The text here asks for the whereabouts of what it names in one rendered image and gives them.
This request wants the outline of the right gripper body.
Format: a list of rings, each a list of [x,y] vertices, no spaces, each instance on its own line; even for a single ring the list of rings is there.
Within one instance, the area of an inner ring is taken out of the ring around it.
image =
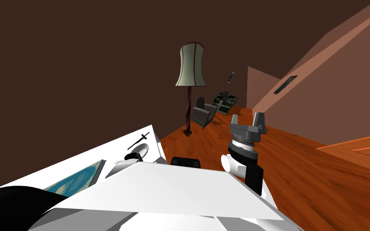
[[[265,125],[256,126],[246,126],[241,124],[230,124],[232,139],[240,142],[253,144],[255,142],[260,142],[261,134],[266,134],[268,129]]]

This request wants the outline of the dark green sofa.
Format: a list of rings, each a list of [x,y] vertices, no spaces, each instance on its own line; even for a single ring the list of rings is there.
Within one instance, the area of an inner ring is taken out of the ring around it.
[[[217,111],[222,114],[227,114],[237,102],[238,97],[229,95],[227,91],[218,93],[213,100],[213,105],[218,106]]]

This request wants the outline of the floor lamp with pale shade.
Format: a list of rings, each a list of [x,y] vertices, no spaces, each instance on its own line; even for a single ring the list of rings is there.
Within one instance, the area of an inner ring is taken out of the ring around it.
[[[189,42],[180,49],[181,67],[176,86],[187,87],[187,112],[185,130],[183,133],[188,137],[192,134],[191,122],[191,91],[192,87],[206,86],[202,76],[202,56],[204,46],[199,42]]]

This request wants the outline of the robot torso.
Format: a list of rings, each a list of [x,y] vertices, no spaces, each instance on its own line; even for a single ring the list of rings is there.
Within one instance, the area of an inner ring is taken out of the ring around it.
[[[266,187],[224,171],[138,162],[52,206],[30,231],[304,231],[278,211]]]

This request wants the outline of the black thin knife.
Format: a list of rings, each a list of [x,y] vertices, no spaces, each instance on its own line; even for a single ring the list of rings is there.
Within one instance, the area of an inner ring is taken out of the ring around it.
[[[147,132],[146,134],[141,134],[141,137],[134,143],[132,144],[127,150],[130,150],[132,147],[136,146],[137,144],[139,144],[142,140],[146,140],[147,139],[147,135],[149,134],[150,132]]]

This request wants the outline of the white table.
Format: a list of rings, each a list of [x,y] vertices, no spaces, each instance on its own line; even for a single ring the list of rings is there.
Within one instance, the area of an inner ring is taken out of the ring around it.
[[[147,135],[146,140],[142,140],[139,144],[127,150],[141,137],[141,134],[146,134],[147,132],[150,133]],[[154,133],[153,127],[149,125],[89,151],[38,170],[28,176],[5,184],[5,186],[30,186],[45,190],[45,188],[68,176],[100,160],[105,160],[106,163],[97,180],[97,183],[99,183],[106,178],[119,161],[123,161],[124,157],[131,152],[140,153],[141,158],[145,162],[167,163],[161,142]]]

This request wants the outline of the blue picture book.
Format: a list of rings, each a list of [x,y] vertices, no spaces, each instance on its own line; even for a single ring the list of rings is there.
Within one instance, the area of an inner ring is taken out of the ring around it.
[[[45,191],[71,197],[84,189],[94,185],[105,165],[105,160],[100,160],[73,175],[45,188]]]

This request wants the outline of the long dark framed wall picture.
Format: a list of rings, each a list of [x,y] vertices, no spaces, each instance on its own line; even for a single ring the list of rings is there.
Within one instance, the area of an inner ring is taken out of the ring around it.
[[[288,86],[295,78],[297,78],[297,75],[290,76],[288,79],[285,80],[283,84],[281,84],[273,93],[275,95],[278,95],[281,91],[283,91],[286,86]]]

